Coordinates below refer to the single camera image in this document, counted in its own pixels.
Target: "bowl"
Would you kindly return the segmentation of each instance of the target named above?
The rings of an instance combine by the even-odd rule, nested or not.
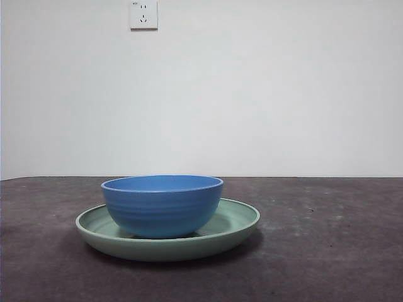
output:
[[[115,223],[145,238],[175,238],[206,224],[220,201],[224,182],[196,175],[154,175],[102,183]]]

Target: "stacked dishes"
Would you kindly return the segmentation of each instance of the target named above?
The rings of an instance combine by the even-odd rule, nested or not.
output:
[[[256,227],[253,207],[221,199],[224,182],[189,175],[139,176],[102,183],[106,206],[76,225],[92,247],[142,261],[206,257],[231,249]]]

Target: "wall socket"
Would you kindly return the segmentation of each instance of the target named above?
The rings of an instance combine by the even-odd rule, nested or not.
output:
[[[133,0],[130,3],[130,29],[158,29],[157,0]]]

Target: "dark tabletop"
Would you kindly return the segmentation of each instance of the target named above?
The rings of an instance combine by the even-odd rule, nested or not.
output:
[[[35,301],[403,301],[403,179],[224,177],[258,229],[212,257],[146,263],[80,237],[114,177],[1,182],[1,294]]]

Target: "mint green dish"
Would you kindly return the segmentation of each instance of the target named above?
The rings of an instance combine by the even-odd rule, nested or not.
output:
[[[239,245],[256,228],[259,211],[221,198],[212,219],[184,238],[146,239],[123,231],[105,205],[81,213],[77,228],[84,240],[102,253],[138,261],[181,261],[215,255]]]

